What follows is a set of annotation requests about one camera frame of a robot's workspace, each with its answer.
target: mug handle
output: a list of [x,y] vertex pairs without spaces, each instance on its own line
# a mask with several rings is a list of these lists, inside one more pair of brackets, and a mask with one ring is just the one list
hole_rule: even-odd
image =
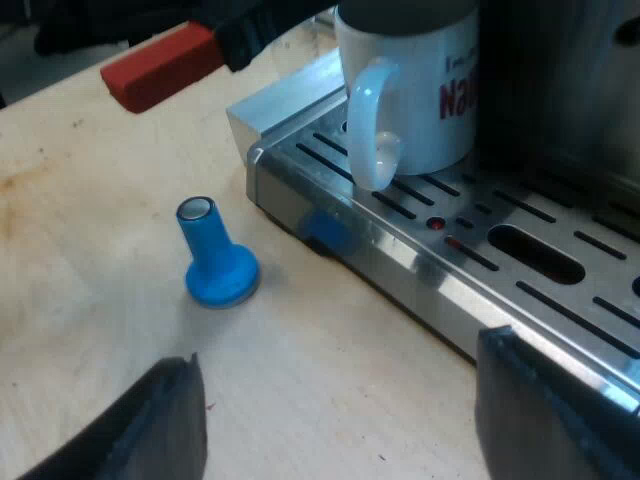
[[398,70],[393,62],[374,60],[358,74],[351,90],[347,112],[349,164],[356,185],[365,190],[387,188],[404,151],[397,135],[377,133],[380,97]]

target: metal grate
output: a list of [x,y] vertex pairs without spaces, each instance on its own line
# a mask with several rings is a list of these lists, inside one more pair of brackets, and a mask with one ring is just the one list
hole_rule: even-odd
[[[345,117],[342,104],[258,144],[252,200],[471,355],[479,328],[517,322],[595,372],[609,396],[640,398],[636,192],[560,163],[476,152],[371,194],[350,174]],[[434,218],[439,228],[427,227]],[[490,241],[498,234],[508,236]]]

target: red eraser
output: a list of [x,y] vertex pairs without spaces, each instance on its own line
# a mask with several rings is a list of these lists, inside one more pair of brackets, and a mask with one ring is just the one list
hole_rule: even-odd
[[100,74],[111,95],[124,108],[140,113],[222,65],[224,59],[214,33],[190,22],[151,45],[102,67]]

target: wooden surface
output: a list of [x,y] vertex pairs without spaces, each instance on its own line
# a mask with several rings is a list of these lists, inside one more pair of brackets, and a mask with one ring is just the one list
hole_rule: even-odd
[[[276,78],[267,51],[135,116],[92,68],[0,112],[0,479],[194,351],[208,479],[488,478],[474,368],[246,198],[224,109]],[[262,265],[231,310],[185,293],[196,194]]]

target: blue plastic object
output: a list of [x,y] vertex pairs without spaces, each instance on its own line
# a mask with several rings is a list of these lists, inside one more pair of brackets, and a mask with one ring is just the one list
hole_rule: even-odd
[[248,248],[231,243],[213,200],[188,198],[176,216],[193,255],[185,277],[193,298],[208,307],[227,308],[251,296],[260,266]]

